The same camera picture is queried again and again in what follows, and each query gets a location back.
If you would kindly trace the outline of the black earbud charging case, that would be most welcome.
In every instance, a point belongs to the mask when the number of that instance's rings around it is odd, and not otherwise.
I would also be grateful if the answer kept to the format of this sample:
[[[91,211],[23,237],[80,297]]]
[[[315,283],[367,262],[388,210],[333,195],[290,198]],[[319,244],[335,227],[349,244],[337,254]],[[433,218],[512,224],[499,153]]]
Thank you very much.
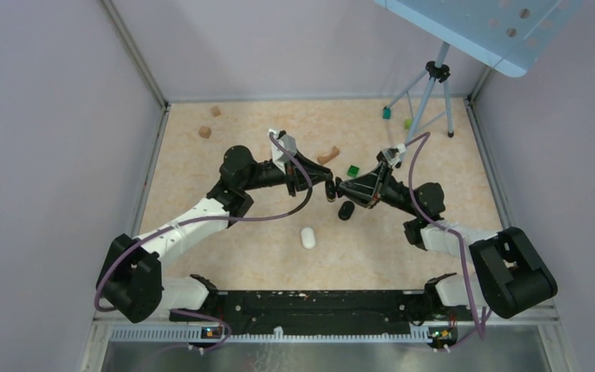
[[[352,217],[355,208],[356,206],[352,201],[344,201],[338,210],[338,218],[342,221],[348,221]]]

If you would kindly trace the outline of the white earbud charging case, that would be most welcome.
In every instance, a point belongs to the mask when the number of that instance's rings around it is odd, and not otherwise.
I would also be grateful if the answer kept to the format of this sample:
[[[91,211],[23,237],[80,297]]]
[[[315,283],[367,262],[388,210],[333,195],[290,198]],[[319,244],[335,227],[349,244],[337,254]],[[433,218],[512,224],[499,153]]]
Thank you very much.
[[[315,231],[311,227],[304,227],[301,230],[301,245],[306,250],[312,250],[316,246]]]

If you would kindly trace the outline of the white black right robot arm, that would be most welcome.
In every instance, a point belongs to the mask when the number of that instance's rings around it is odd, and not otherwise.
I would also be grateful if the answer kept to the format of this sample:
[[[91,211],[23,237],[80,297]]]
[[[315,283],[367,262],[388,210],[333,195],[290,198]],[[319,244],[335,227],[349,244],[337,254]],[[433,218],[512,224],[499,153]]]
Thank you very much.
[[[491,232],[443,219],[445,195],[439,183],[410,188],[395,179],[391,167],[380,164],[362,176],[335,179],[328,192],[364,208],[383,202],[413,215],[403,224],[411,245],[460,259],[462,273],[443,274],[426,285],[430,293],[423,308],[433,319],[444,319],[457,306],[487,308],[510,319],[559,292],[524,230],[512,226]]]

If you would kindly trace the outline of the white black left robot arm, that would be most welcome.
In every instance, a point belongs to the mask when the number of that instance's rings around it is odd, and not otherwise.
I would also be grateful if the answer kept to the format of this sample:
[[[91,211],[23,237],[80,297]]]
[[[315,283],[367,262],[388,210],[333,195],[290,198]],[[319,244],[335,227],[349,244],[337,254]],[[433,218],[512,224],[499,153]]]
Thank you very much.
[[[152,315],[163,297],[163,268],[208,236],[237,222],[253,222],[249,191],[284,185],[289,195],[307,194],[288,217],[309,202],[313,187],[331,181],[332,171],[297,150],[275,146],[278,160],[259,162],[242,145],[226,150],[215,186],[183,215],[141,236],[125,233],[110,243],[95,286],[99,312],[119,312],[138,323]]]

